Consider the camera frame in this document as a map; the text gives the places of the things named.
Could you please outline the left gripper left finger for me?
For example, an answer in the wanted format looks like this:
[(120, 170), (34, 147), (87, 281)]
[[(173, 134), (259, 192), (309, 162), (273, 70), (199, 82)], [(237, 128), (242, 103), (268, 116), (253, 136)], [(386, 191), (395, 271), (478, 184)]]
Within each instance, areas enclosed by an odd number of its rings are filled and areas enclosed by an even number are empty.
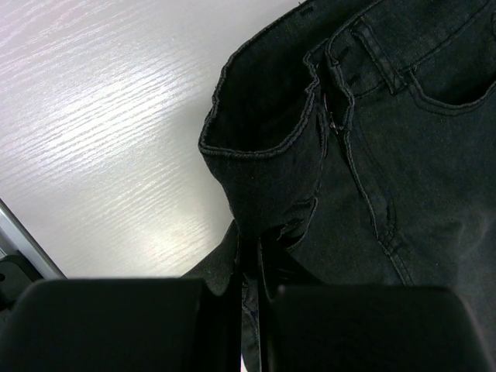
[(199, 279), (37, 281), (1, 334), (3, 371), (238, 371), (239, 316)]

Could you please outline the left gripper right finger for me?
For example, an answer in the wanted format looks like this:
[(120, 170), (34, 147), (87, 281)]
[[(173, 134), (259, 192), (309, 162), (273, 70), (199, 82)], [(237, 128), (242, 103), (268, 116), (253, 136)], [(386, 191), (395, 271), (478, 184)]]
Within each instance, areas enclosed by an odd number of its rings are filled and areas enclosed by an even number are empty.
[(445, 288), (326, 285), (274, 239), (257, 247), (263, 371), (493, 371)]

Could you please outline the black trousers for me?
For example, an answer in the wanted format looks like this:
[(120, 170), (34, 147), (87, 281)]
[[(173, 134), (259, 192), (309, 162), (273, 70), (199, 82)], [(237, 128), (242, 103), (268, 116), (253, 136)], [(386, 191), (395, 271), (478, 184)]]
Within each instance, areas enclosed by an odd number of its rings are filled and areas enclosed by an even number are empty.
[(261, 370), (257, 251), (334, 286), (445, 288), (474, 336), (441, 371), (495, 369), (495, 3), (306, 1), (222, 69), (198, 139), (233, 221), (193, 269), (241, 257), (241, 357)]

